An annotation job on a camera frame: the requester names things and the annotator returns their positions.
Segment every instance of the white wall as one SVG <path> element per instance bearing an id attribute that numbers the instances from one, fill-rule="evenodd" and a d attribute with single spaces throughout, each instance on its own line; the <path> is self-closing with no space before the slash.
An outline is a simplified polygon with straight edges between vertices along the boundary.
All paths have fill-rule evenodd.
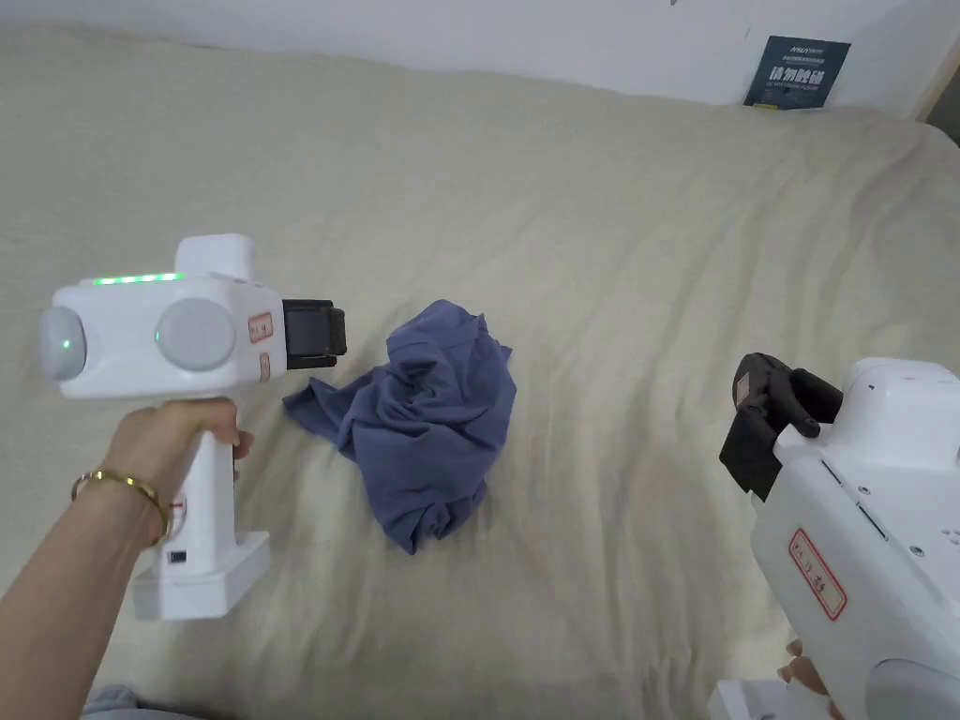
<path id="1" fill-rule="evenodd" d="M 740 103 L 769 35 L 852 43 L 831 101 L 910 116 L 960 0 L 0 0 L 2 19 Z"/>

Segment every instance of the poster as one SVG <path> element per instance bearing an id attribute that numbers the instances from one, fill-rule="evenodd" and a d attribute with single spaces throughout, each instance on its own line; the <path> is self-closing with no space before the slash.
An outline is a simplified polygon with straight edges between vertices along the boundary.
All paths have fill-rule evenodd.
<path id="1" fill-rule="evenodd" d="M 848 42 L 770 36 L 744 105 L 822 108 L 850 50 Z"/>

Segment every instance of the wrist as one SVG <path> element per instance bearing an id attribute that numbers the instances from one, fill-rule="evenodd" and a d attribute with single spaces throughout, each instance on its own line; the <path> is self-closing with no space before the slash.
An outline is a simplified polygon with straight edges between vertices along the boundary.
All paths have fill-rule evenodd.
<path id="1" fill-rule="evenodd" d="M 135 488 L 111 480 L 93 480 L 77 495 L 75 506 L 97 522 L 129 539 L 137 552 L 150 547 L 163 532 L 159 513 Z"/>

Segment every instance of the round gray knob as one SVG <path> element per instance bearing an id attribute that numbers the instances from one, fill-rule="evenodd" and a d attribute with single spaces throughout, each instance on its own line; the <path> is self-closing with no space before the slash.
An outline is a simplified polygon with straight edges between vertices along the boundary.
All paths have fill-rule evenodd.
<path id="1" fill-rule="evenodd" d="M 47 377 L 59 381 L 84 371 L 84 324 L 73 310 L 51 307 L 40 315 L 40 365 Z"/>
<path id="2" fill-rule="evenodd" d="M 189 298 L 166 309 L 156 324 L 156 346 L 178 368 L 219 368 L 233 352 L 236 335 L 227 311 L 210 300 Z"/>

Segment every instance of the red-bordered label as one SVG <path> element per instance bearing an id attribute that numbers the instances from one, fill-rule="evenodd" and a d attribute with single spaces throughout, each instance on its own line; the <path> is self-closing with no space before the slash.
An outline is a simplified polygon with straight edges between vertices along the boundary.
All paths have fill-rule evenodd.
<path id="1" fill-rule="evenodd" d="M 263 315 L 254 315 L 247 319 L 247 327 L 250 329 L 250 342 L 259 343 L 261 340 L 274 337 L 274 316 L 270 313 Z"/>
<path id="2" fill-rule="evenodd" d="M 260 382 L 266 382 L 270 379 L 270 353 L 260 353 Z"/>
<path id="3" fill-rule="evenodd" d="M 789 550 L 790 557 L 820 601 L 827 617 L 836 620 L 847 607 L 847 593 L 803 528 L 794 533 Z"/>

